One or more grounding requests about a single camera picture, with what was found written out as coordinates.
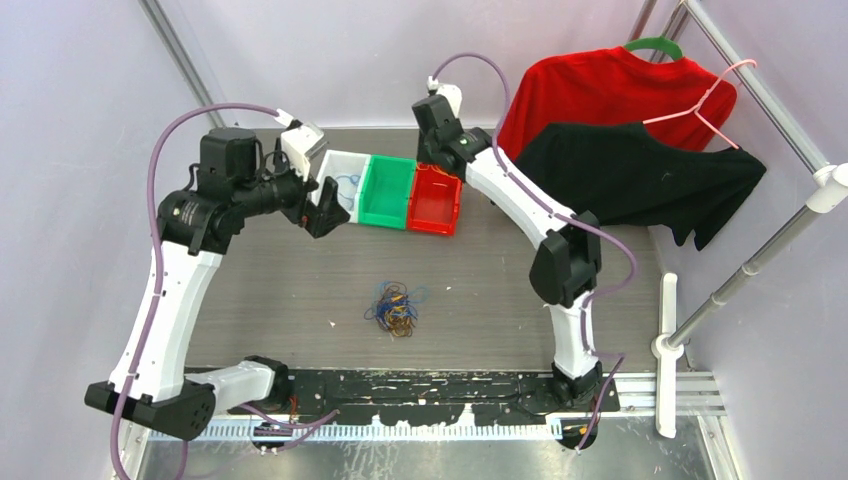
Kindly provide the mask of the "white plastic bin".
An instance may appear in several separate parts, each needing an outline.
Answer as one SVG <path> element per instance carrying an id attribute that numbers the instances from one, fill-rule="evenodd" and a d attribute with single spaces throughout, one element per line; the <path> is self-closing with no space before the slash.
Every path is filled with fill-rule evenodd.
<path id="1" fill-rule="evenodd" d="M 360 195 L 370 161 L 368 154 L 326 150 L 315 175 L 320 188 L 325 177 L 333 177 L 338 182 L 338 202 L 350 213 L 351 224 L 359 222 Z M 320 188 L 312 193 L 314 203 L 319 200 Z"/>

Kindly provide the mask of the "green plastic bin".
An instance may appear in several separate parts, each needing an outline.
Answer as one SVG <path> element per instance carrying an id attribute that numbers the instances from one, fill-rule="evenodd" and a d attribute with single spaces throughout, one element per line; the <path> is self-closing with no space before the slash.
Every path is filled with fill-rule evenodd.
<path id="1" fill-rule="evenodd" d="M 416 167 L 413 159 L 373 155 L 362 183 L 358 222 L 405 230 Z"/>

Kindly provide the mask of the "red plastic bin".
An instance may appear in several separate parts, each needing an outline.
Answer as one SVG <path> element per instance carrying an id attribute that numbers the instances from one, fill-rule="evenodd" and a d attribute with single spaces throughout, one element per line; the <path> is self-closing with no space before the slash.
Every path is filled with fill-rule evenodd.
<path id="1" fill-rule="evenodd" d="M 407 209 L 406 229 L 453 236 L 459 218 L 462 182 L 435 165 L 416 168 Z"/>

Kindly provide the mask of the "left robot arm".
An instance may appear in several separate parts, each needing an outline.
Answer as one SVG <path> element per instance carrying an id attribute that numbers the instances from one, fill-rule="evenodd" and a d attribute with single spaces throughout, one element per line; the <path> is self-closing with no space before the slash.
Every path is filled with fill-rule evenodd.
<path id="1" fill-rule="evenodd" d="M 211 279 L 249 218 L 281 213 L 315 238 L 348 222 L 336 181 L 310 173 L 325 148 L 325 134 L 311 124 L 284 130 L 269 152 L 248 129 L 216 128 L 201 138 L 189 184 L 157 208 L 160 243 L 125 352 L 107 380 L 89 385 L 87 406 L 181 440 L 244 404 L 269 413 L 288 406 L 285 364 L 251 355 L 189 373 L 186 355 Z"/>

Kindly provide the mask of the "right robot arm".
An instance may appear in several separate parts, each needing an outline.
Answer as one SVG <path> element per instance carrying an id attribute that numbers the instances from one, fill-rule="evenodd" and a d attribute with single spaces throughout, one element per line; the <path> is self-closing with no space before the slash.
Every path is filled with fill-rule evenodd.
<path id="1" fill-rule="evenodd" d="M 419 128 L 420 161 L 482 193 L 535 248 L 528 277 L 551 314 L 552 387 L 562 407 L 582 409 L 602 377 L 589 325 L 589 297 L 601 270 L 598 220 L 590 212 L 576 215 L 545 194 L 506 158 L 487 132 L 464 128 L 445 96 L 433 93 L 414 103 L 412 112 Z"/>

